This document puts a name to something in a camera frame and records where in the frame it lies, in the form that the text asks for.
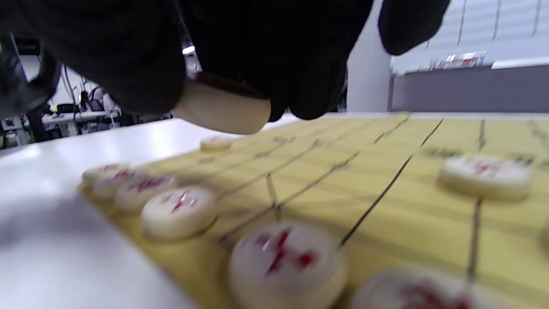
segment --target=desk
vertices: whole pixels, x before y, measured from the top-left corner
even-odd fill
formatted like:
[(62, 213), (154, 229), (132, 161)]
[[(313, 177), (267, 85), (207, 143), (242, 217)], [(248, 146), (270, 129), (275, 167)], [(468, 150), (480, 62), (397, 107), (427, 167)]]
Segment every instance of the desk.
[(78, 135), (78, 132), (76, 130), (76, 122), (82, 122), (87, 121), (91, 119), (95, 119), (98, 117), (104, 117), (104, 116), (110, 116), (109, 112), (82, 112), (82, 113), (76, 113), (76, 115), (72, 113), (66, 113), (66, 114), (60, 114), (58, 116), (51, 116), (51, 115), (44, 115), (42, 117), (42, 123), (44, 126), (50, 125), (50, 124), (58, 124), (65, 126), (67, 136), (75, 136)]
[(76, 187), (92, 166), (172, 157), (210, 134), (169, 119), (0, 151), (0, 308), (195, 309)]

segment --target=person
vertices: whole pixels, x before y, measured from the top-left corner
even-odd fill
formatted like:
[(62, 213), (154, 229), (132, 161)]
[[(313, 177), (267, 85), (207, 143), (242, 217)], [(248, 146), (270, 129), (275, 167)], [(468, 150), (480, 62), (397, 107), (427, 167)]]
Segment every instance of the person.
[[(385, 49), (399, 55), (431, 38), (449, 2), (384, 0), (378, 27)], [(204, 72), (270, 99), (268, 121), (288, 108), (314, 119), (338, 103), (347, 59), (372, 3), (2, 0), (0, 33), (38, 37), (122, 109), (138, 114), (174, 109), (187, 79), (182, 39), (190, 35)]]

